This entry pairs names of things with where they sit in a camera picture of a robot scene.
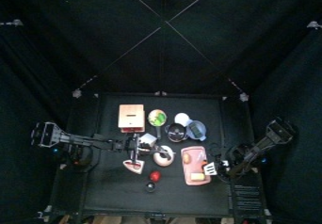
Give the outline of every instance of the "black tent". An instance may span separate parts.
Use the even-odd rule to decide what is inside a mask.
[[[71,109],[76,119],[81,100],[108,93],[161,100],[246,94],[255,139],[272,118],[287,118],[296,138],[268,152],[263,167],[268,210],[280,223],[322,223],[322,29],[307,27],[319,23],[320,6],[322,0],[0,0],[0,221],[32,223],[52,194],[53,155],[30,147],[35,124],[71,128]]]

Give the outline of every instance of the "plate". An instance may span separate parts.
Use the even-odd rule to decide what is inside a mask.
[[[185,164],[183,162],[183,174],[187,185],[200,185],[211,182],[210,175],[204,175],[204,179],[202,181],[191,180],[191,173],[204,173],[203,164],[206,161],[206,152],[203,146],[191,146],[181,149],[181,160],[184,154],[189,155],[189,162]]]

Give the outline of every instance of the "white object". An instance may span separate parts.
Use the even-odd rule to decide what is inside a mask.
[[[75,91],[73,91],[73,97],[75,98],[79,98],[81,96],[81,91],[79,90],[79,89],[76,89]]]
[[[188,118],[187,114],[179,113],[175,116],[175,122],[179,123],[183,127],[185,127],[188,121],[189,121],[189,118]]]
[[[204,166],[204,175],[216,175],[215,163],[211,162]]]
[[[161,145],[161,148],[164,149],[164,151],[168,153],[169,155],[169,160],[164,157],[164,155],[161,155],[161,153],[156,152],[153,154],[153,160],[156,162],[156,164],[161,167],[167,167],[168,165],[171,165],[171,163],[173,162],[175,159],[175,154],[171,150],[171,148],[165,145]]]
[[[243,102],[247,102],[247,100],[248,100],[248,95],[243,92],[243,93],[239,95],[239,99],[240,99]]]
[[[136,174],[141,174],[144,162],[141,160],[136,160],[136,163],[132,163],[132,160],[124,160],[123,165],[127,169],[129,169]]]
[[[155,143],[156,143],[156,138],[149,135],[148,133],[145,133],[140,138],[139,138],[139,143],[144,143],[144,144],[148,144],[149,147],[153,147],[155,146]]]

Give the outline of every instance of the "small box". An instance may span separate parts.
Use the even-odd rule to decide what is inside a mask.
[[[144,132],[143,104],[121,104],[119,106],[117,128],[123,133]]]

